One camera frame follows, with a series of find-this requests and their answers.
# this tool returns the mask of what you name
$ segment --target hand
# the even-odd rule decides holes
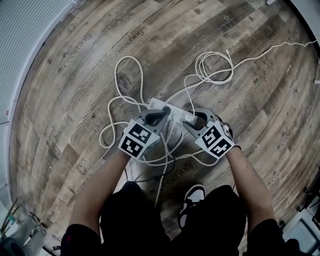
[[[216,116],[220,123],[222,124],[222,126],[224,126],[224,128],[229,132],[231,138],[232,138],[232,141],[234,142],[234,147],[239,147],[241,149],[241,147],[235,143],[235,140],[234,140],[234,132],[232,131],[232,128],[231,128],[231,125],[227,122],[224,122],[222,121],[222,119],[219,117],[219,116]]]

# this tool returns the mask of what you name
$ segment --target sneaker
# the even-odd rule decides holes
[[[183,208],[178,215],[178,226],[182,229],[186,224],[187,215],[190,210],[200,201],[204,200],[206,189],[203,185],[197,184],[192,186],[185,194]]]
[[[42,229],[44,233],[47,233],[48,227],[43,222],[40,223],[39,228]]]
[[[29,216],[32,218],[36,226],[39,226],[40,219],[32,212],[29,213]]]

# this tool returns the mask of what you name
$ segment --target power strip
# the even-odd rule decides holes
[[[180,127],[183,127],[183,121],[192,122],[194,120],[194,115],[192,113],[189,113],[181,108],[168,104],[157,98],[149,99],[148,103],[149,103],[149,105],[147,106],[148,110],[150,109],[162,110],[164,107],[169,107],[171,109],[171,113],[168,117],[168,120],[178,124]]]

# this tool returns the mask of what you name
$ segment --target floor plank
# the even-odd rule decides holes
[[[125,56],[143,67],[145,100],[166,100],[183,88],[194,73],[197,56],[229,50],[233,64],[258,56],[284,41],[306,43],[309,38],[295,15],[278,1],[263,0],[95,0],[70,13],[51,33],[35,58],[17,103],[10,140],[10,184],[13,198],[49,226],[45,244],[57,245],[70,218],[73,202],[86,179],[106,160],[99,133],[110,124],[108,102],[117,95],[114,68]],[[227,68],[219,58],[206,68]],[[191,89],[194,105],[212,109],[233,127],[235,137],[268,186],[278,220],[289,221],[302,202],[302,190],[316,175],[320,156],[319,73],[312,46],[283,46],[263,58],[241,65],[224,85],[204,83]],[[118,68],[123,94],[140,101],[139,67],[126,60]],[[185,93],[172,101],[189,110]],[[124,101],[111,106],[116,121],[138,112]],[[117,140],[123,127],[117,127]],[[175,129],[173,140],[179,137]],[[106,143],[112,133],[103,135]],[[177,154],[195,152],[190,135]],[[199,156],[206,163],[208,155]],[[150,177],[162,167],[131,160],[128,176]],[[125,182],[124,175],[118,189]],[[163,180],[162,221],[167,234],[176,224],[183,194],[199,182],[208,191],[234,181],[226,159],[213,167],[179,160]],[[141,186],[151,200],[159,181]],[[246,237],[241,243],[245,250]]]

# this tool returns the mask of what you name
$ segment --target chair leg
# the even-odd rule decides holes
[[[0,228],[1,232],[3,232],[3,233],[4,233],[5,230],[6,230],[6,223],[7,223],[7,220],[8,220],[8,218],[9,218],[9,215],[11,214],[11,212],[12,212],[13,208],[15,207],[15,204],[17,203],[17,201],[18,201],[18,198],[13,202],[13,204],[11,205],[11,207],[10,207],[7,215],[6,215],[5,218],[4,218],[4,221],[3,221],[2,226],[1,226],[1,228]]]
[[[320,80],[313,80],[315,85],[320,85]]]
[[[276,0],[266,0],[265,3],[269,6],[274,3]]]

